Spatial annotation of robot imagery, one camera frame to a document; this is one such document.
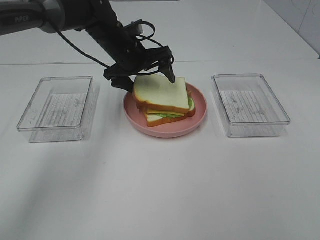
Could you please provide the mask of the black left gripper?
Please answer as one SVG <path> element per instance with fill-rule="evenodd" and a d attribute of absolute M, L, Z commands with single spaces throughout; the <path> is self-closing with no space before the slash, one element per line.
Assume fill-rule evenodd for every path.
<path fill-rule="evenodd" d="M 106 52 L 115 64 L 104 70 L 103 76 L 111 80 L 113 88 L 133 93 L 134 82 L 129 76 L 141 76 L 141 71 L 155 67 L 174 84 L 176 77 L 172 68 L 173 55 L 168 46 L 146 49 L 137 40 L 123 40 L 109 45 Z"/>

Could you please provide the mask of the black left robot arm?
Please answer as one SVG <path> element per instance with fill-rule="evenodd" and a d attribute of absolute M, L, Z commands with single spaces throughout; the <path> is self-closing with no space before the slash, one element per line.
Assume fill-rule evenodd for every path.
<path fill-rule="evenodd" d="M 175 58 L 168 46 L 146 49 L 142 41 L 152 41 L 144 36 L 142 26 L 155 26 L 141 19 L 123 25 L 108 0 L 23 0 L 3 1 L 0 4 L 0 34 L 8 35 L 39 28 L 48 34 L 57 33 L 83 56 L 105 67 L 103 76 L 111 86 L 132 92 L 131 76 L 162 73 L 175 82 L 172 65 Z M 85 30 L 115 61 L 108 66 L 80 50 L 64 35 L 64 31 Z"/>

